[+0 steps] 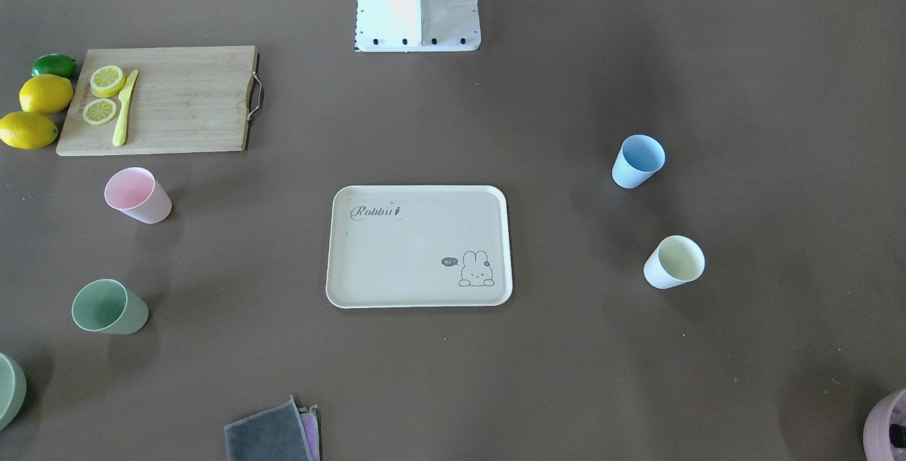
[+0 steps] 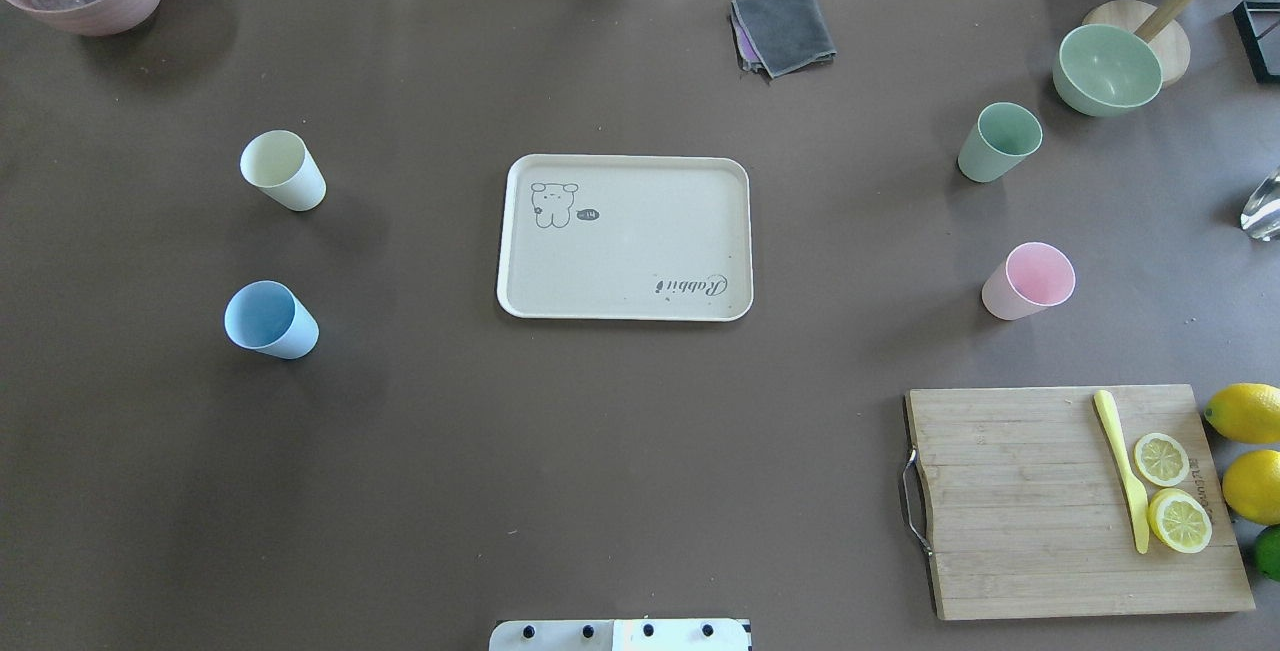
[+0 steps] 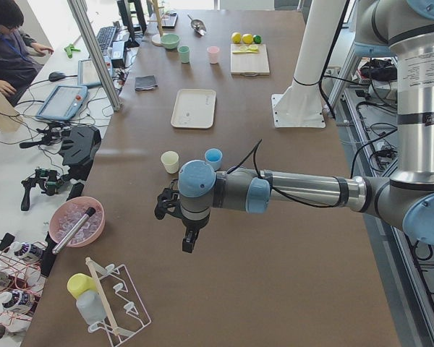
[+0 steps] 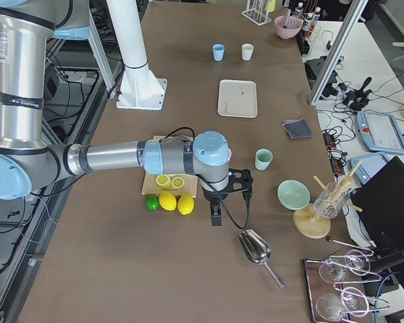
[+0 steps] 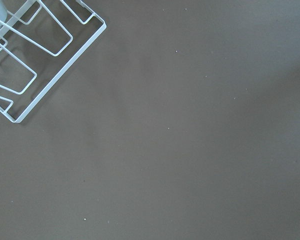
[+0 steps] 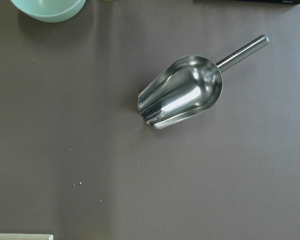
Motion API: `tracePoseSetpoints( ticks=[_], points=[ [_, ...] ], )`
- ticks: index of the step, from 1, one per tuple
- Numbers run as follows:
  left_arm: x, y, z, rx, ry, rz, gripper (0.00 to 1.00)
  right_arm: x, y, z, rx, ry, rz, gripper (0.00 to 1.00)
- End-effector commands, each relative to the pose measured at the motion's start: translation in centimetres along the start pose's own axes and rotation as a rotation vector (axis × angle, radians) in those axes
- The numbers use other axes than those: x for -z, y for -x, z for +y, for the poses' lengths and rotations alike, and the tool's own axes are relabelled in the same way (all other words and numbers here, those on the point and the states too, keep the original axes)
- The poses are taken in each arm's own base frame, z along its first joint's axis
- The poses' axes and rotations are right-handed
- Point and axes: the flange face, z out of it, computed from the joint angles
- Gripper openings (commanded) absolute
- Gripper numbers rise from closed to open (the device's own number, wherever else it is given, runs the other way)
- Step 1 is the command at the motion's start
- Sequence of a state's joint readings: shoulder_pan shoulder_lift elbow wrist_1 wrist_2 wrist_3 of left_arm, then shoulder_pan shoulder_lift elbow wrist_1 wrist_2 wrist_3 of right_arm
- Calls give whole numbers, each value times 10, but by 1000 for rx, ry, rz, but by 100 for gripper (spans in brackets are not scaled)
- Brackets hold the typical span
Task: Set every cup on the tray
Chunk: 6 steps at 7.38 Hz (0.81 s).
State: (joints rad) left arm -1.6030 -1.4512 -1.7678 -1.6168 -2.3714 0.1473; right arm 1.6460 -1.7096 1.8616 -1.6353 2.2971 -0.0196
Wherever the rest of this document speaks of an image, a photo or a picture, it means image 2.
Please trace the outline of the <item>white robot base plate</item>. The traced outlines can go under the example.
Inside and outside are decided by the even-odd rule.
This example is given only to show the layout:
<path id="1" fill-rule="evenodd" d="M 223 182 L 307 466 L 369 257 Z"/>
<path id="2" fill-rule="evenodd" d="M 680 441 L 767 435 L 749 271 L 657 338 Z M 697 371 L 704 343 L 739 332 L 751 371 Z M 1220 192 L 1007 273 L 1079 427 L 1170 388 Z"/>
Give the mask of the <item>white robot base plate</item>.
<path id="1" fill-rule="evenodd" d="M 750 650 L 750 624 L 732 618 L 509 620 L 489 650 Z"/>

